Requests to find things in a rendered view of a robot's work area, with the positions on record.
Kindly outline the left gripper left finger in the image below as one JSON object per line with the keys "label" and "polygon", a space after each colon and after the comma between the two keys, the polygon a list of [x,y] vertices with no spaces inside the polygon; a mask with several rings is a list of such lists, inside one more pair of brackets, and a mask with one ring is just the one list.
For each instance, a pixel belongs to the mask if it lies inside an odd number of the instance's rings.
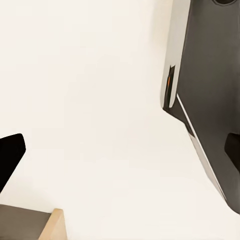
{"label": "left gripper left finger", "polygon": [[0,139],[0,193],[26,152],[21,133]]}

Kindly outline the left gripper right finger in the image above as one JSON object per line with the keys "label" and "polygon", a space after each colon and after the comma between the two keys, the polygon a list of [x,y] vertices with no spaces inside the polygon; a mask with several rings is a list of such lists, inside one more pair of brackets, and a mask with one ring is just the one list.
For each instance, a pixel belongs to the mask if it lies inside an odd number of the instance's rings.
{"label": "left gripper right finger", "polygon": [[227,135],[224,151],[240,172],[240,134],[229,133]]}

